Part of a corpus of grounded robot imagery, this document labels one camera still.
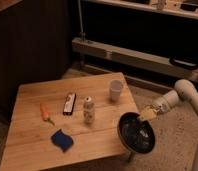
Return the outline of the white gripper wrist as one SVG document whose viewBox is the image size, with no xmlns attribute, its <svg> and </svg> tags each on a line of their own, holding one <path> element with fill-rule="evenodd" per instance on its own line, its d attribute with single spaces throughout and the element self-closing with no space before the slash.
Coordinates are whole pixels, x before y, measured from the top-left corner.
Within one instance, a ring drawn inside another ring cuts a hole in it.
<svg viewBox="0 0 198 171">
<path fill-rule="evenodd" d="M 165 114 L 179 103 L 180 99 L 175 90 L 171 90 L 153 101 L 152 106 L 146 106 L 138 116 L 140 122 L 154 119 L 158 114 Z"/>
</svg>

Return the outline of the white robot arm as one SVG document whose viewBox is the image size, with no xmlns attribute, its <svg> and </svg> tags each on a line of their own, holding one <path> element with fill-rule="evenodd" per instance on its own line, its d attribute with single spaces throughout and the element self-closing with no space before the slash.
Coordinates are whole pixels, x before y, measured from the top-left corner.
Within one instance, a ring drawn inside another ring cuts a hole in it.
<svg viewBox="0 0 198 171">
<path fill-rule="evenodd" d="M 174 89 L 154 100 L 141 112 L 138 120 L 148 121 L 170 112 L 179 102 L 188 102 L 198 116 L 198 91 L 195 86 L 186 79 L 175 82 Z M 192 171 L 198 171 L 198 145 L 192 164 Z"/>
</svg>

